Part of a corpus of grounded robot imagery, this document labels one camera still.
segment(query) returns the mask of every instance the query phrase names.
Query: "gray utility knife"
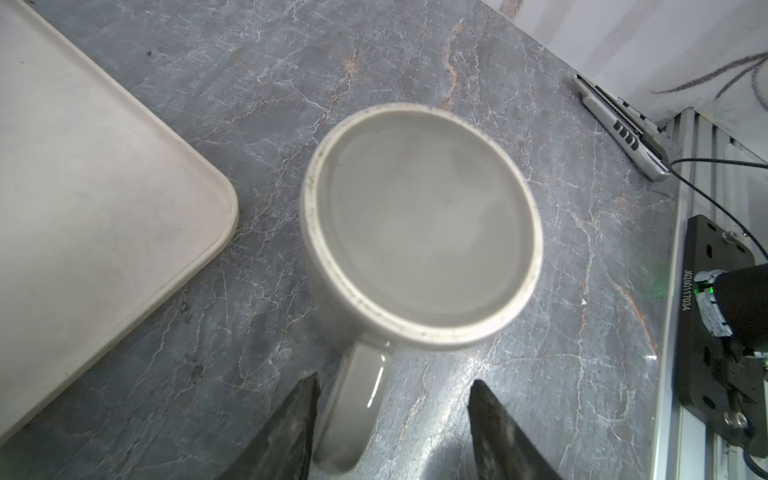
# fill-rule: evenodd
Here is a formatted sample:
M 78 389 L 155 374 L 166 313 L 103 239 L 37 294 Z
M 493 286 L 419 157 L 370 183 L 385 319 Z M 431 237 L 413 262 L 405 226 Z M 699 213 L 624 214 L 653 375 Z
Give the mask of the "gray utility knife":
M 629 158 L 653 181 L 670 176 L 669 162 L 678 156 L 666 134 L 626 101 L 614 99 L 581 75 L 575 75 L 576 87 L 584 104 Z

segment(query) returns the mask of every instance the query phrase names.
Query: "black mounting plate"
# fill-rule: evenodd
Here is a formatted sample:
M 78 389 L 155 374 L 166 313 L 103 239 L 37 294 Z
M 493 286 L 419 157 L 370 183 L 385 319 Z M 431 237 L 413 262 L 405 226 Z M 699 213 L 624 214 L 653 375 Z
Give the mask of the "black mounting plate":
M 727 243 L 725 230 L 704 215 L 688 220 L 680 285 L 675 348 L 674 389 L 680 403 L 731 445 L 747 448 L 750 455 L 768 456 L 763 361 L 745 358 L 744 348 L 733 338 L 713 336 L 705 327 L 694 296 L 694 276 L 703 270 L 737 270 L 755 264 L 741 243 Z M 731 428 L 723 414 L 739 396 L 741 411 L 750 426 Z

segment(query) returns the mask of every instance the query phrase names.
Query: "mug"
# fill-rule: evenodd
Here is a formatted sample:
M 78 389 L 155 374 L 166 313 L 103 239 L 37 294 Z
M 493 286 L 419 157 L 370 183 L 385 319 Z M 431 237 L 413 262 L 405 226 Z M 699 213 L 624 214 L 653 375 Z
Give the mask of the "mug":
M 344 354 L 314 460 L 345 472 L 368 445 L 399 347 L 461 349 L 520 313 L 541 270 L 541 220 L 488 135 L 443 110 L 383 104 L 323 138 L 300 223 L 318 325 Z

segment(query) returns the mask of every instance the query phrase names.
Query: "wire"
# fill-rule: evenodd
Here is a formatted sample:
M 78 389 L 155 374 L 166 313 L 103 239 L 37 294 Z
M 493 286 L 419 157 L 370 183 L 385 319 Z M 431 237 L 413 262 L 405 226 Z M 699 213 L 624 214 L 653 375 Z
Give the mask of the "wire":
M 752 470 L 752 473 L 757 475 L 760 478 L 765 478 L 768 480 L 768 472 L 763 470 L 752 458 L 752 456 L 746 452 L 746 448 L 744 448 L 744 463 L 746 463 L 746 466 Z
M 757 168 L 768 168 L 768 165 L 766 165 L 766 164 L 756 164 L 756 163 L 753 163 L 753 162 L 742 162 L 742 161 L 736 161 L 736 160 L 718 160 L 718 159 L 715 159 L 715 158 L 681 158 L 680 160 L 675 160 L 674 162 L 670 163 L 670 172 L 672 172 L 672 174 L 675 177 L 677 177 L 677 179 L 679 181 L 683 182 L 688 187 L 693 188 L 696 193 L 698 193 L 702 197 L 704 197 L 707 200 L 709 200 L 710 202 L 712 202 L 712 204 L 715 207 L 721 209 L 723 211 L 723 213 L 726 214 L 731 220 L 733 220 L 733 222 L 735 222 L 736 225 L 739 226 L 741 231 L 743 231 L 754 242 L 754 244 L 758 248 L 758 250 L 760 250 L 760 252 L 763 254 L 763 256 L 766 257 L 766 260 L 768 260 L 768 252 L 766 252 L 766 250 L 763 248 L 763 245 L 761 245 L 760 242 L 757 241 L 757 238 L 755 238 L 755 236 L 752 235 L 752 232 L 750 232 L 749 229 L 747 229 L 743 225 L 743 223 L 739 222 L 738 219 L 731 214 L 731 212 L 729 212 L 728 210 L 725 209 L 725 207 L 723 207 L 722 205 L 717 203 L 712 197 L 710 197 L 709 195 L 705 194 L 703 191 L 699 190 L 691 182 L 689 182 L 688 180 L 684 179 L 682 175 L 677 173 L 672 168 L 675 164 L 682 164 L 683 162 L 704 162 L 704 163 L 708 163 L 708 164 L 741 165 L 743 167 L 757 167 Z

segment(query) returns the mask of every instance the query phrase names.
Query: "marble countertop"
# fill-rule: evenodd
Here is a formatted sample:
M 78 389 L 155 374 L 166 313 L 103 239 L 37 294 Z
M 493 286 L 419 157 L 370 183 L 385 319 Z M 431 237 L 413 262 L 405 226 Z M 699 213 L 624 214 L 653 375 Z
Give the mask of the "marble countertop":
M 564 478 L 647 477 L 674 185 L 642 177 L 566 64 L 478 0 L 33 8 L 230 178 L 240 224 L 3 445 L 10 478 L 214 478 L 309 372 L 323 405 L 339 355 L 313 323 L 300 184 L 334 124 L 390 101 L 453 111 L 511 154 L 541 211 L 545 262 L 531 302 L 492 341 L 396 359 L 347 478 L 472 478 L 475 378 Z

